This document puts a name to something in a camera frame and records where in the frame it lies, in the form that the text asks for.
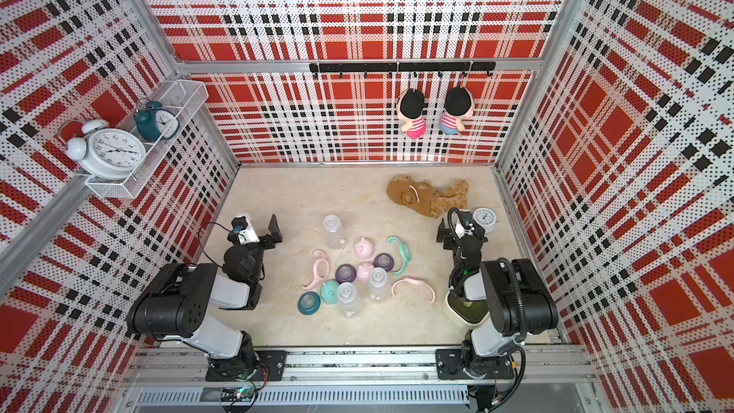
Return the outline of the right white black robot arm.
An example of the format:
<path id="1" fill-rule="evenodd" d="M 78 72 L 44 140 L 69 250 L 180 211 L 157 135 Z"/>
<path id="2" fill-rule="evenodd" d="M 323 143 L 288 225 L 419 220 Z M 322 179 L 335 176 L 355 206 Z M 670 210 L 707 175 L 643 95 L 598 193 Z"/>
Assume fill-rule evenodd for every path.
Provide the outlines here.
<path id="1" fill-rule="evenodd" d="M 441 380 L 512 380 L 513 358 L 530 335 L 552 330 L 558 311 L 533 262 L 483 258 L 486 232 L 462 212 L 441 221 L 437 242 L 452 254 L 443 310 L 464 331 L 457 349 L 436 352 Z"/>

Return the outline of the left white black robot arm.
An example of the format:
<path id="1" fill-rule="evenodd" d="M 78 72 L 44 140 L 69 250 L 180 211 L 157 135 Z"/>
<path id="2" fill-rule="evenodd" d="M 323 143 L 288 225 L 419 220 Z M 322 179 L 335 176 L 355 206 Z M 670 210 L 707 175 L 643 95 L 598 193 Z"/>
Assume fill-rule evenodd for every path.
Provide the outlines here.
<path id="1" fill-rule="evenodd" d="M 252 311 L 262 294 L 264 254 L 283 242 L 277 217 L 256 233 L 252 218 L 239 214 L 227 234 L 231 247 L 222 264 L 162 267 L 130 308 L 126 324 L 135 335 L 185 344 L 205 354 L 208 382 L 278 382 L 285 351 L 257 351 L 252 336 L 214 317 L 208 308 Z"/>

